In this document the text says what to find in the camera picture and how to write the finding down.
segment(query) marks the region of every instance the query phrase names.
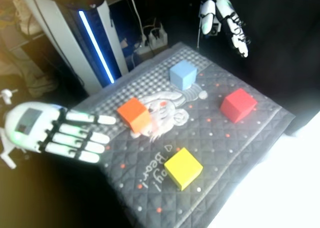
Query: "light blue block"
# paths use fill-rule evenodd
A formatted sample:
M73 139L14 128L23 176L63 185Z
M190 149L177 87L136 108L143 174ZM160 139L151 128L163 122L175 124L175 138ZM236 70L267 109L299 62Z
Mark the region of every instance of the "light blue block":
M180 61L170 69L170 81L184 91L196 82L197 68L186 60Z

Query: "orange cube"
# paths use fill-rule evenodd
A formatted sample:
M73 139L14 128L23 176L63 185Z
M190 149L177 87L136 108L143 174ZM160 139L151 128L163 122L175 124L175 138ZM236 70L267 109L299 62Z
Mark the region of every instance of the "orange cube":
M149 111L135 97L120 106L117 112L134 133L139 133L151 123Z

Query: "quilted mat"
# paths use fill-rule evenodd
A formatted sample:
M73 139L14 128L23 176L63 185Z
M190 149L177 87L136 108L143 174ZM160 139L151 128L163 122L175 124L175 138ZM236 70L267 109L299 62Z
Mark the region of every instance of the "quilted mat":
M187 60L196 83L179 91L169 69ZM219 110L225 96L243 88L258 104L234 124ZM116 110L132 97L149 109L152 125L133 134ZM100 165L133 227L206 227L243 177L268 152L294 116L226 70L182 43L121 77L78 110L115 116L116 125L91 128L111 142ZM164 162L187 148L203 171L179 191Z

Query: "robotic hand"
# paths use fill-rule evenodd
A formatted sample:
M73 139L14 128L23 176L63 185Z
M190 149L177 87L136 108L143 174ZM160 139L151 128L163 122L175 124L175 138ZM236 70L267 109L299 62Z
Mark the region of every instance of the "robotic hand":
M244 34L240 20L229 0L206 0L200 10L200 30L204 35L216 36L221 26L230 39L230 44L242 57L248 57L247 44L250 42Z
M9 153L15 148L22 151L56 155L97 163L99 154L110 141L107 135L80 128L85 124L113 125L116 118L90 115L65 107L41 102L27 102L9 111L0 136L4 147L1 158L13 169L15 163Z

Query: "toy block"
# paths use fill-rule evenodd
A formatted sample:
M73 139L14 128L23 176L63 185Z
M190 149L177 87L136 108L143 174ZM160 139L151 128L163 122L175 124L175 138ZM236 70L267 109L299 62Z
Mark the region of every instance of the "toy block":
M224 99L220 110L230 121L237 123L249 115L257 103L251 95L240 88Z
M182 148L164 163L164 169L180 190L183 191L200 175L203 166L186 148Z
M140 132L151 123L149 111L137 98L130 99L120 106L117 112L134 133Z
M178 89L184 91L196 82L197 68L186 60L180 61L170 69L170 81Z

